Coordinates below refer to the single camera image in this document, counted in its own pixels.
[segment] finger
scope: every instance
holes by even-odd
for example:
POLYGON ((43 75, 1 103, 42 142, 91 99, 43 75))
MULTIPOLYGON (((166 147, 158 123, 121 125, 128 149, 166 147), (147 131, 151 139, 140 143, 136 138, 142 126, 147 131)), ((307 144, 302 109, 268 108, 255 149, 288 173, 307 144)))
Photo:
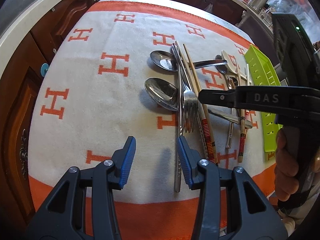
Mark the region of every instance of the finger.
POLYGON ((311 164, 311 168, 313 172, 320 172, 320 149, 317 151, 313 162, 311 164))
POLYGON ((275 186, 275 192, 276 192, 277 198, 281 201, 287 201, 290 197, 290 194, 284 192, 277 185, 275 186))
POLYGON ((294 194, 299 188, 299 181, 296 178, 288 177, 281 171, 277 172, 276 185, 287 194, 294 194))
POLYGON ((278 149, 284 148, 287 143, 287 138, 285 137, 285 134, 282 129, 280 129, 277 133, 276 143, 278 149))
POLYGON ((289 177, 297 175, 299 170, 297 161, 284 149, 276 150, 276 166, 289 177))

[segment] metal bolt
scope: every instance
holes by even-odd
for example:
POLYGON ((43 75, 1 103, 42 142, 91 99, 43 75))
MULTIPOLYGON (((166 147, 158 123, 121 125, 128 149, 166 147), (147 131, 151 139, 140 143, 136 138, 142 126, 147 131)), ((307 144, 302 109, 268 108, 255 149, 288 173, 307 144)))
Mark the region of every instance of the metal bolt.
POLYGON ((70 173, 76 173, 77 170, 78 170, 77 167, 70 167, 68 171, 69 171, 70 173))
POLYGON ((200 160, 200 165, 207 166, 208 164, 209 164, 208 160, 206 160, 206 159, 200 160))
POLYGON ((237 167, 235 168, 235 170, 236 170, 237 173, 242 173, 242 172, 244 172, 244 169, 243 169, 242 167, 240 167, 240 166, 237 166, 237 167))
POLYGON ((112 160, 105 160, 103 162, 103 164, 106 165, 106 166, 111 166, 113 164, 113 161, 112 160))

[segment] metal fork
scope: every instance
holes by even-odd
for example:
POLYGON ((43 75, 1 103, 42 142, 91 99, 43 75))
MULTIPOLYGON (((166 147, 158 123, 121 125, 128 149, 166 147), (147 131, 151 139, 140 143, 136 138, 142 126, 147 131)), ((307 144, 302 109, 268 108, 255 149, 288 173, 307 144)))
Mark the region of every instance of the metal fork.
POLYGON ((182 78, 182 83, 185 88, 182 96, 183 123, 185 131, 191 132, 194 130, 194 124, 198 113, 198 98, 196 94, 190 89, 191 82, 187 75, 186 69, 183 66, 182 60, 178 54, 178 50, 175 44, 171 46, 171 49, 176 58, 176 61, 178 62, 178 67, 183 70, 182 73, 184 74, 182 78))

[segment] green basket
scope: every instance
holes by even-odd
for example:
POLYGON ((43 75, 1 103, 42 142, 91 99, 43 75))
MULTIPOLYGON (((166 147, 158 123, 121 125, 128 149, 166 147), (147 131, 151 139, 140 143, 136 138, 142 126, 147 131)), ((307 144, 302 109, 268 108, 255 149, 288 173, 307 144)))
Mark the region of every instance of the green basket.
MULTIPOLYGON (((250 45, 244 58, 249 64, 255 86, 281 86, 270 59, 255 46, 250 45)), ((282 127, 282 125, 275 124, 275 117, 275 114, 261 112, 264 151, 266 153, 276 150, 276 135, 282 127)))

